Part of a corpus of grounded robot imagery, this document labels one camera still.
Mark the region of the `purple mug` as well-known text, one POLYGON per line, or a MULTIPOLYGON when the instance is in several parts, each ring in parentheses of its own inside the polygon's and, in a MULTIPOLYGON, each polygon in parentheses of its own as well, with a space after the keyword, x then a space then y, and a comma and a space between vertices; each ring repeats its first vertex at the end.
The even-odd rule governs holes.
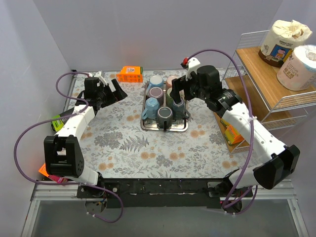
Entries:
POLYGON ((156 98, 159 105, 162 106, 164 102, 164 92, 160 87, 152 87, 148 92, 149 98, 156 98))

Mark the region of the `light blue faceted mug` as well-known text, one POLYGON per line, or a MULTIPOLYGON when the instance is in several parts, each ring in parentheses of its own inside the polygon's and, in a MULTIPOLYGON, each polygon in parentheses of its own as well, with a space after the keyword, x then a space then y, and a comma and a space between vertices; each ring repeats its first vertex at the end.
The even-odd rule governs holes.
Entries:
POLYGON ((145 102, 145 108, 141 114, 142 119, 156 119, 160 104, 156 98, 150 97, 145 102))

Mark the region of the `dark grey mug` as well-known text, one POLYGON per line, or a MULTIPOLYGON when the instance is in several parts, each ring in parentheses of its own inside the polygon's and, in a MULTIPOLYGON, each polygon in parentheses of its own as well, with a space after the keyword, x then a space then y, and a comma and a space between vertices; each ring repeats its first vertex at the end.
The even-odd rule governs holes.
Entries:
POLYGON ((167 131, 172 126, 173 111, 167 107, 160 107, 157 111, 157 124, 158 127, 167 131))

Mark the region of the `dark teal mug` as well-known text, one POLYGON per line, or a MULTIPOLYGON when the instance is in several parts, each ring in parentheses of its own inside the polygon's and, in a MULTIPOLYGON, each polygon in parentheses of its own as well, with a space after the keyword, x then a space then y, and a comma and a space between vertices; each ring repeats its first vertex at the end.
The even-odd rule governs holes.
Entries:
POLYGON ((180 98, 180 102, 172 102, 173 118, 174 119, 189 119, 191 114, 186 109, 185 102, 180 98))

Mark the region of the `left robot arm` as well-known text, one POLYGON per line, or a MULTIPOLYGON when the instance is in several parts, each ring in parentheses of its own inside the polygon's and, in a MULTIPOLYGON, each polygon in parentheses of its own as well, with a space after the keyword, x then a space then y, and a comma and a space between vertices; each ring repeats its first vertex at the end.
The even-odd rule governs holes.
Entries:
POLYGON ((79 140, 100 109, 126 97, 116 79, 107 82, 102 76, 85 78, 84 90, 77 97, 72 117, 54 136, 44 140, 46 172, 88 184, 89 193, 101 197, 105 185, 98 181, 99 173, 85 164, 79 140))

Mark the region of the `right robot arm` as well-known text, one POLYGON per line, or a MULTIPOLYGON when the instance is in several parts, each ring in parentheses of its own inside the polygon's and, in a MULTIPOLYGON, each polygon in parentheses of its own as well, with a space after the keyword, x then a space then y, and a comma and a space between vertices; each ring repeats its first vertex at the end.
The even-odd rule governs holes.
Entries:
POLYGON ((182 76, 172 81, 170 96, 174 102, 180 102, 180 91, 184 91, 186 100, 203 100, 211 111, 241 134, 262 163, 227 175, 223 184, 227 195, 235 196, 241 188, 254 185, 271 190, 294 172, 300 150, 274 137, 251 115, 250 104, 245 104, 233 90, 223 88, 217 69, 210 65, 202 66, 189 75, 190 78, 182 76))

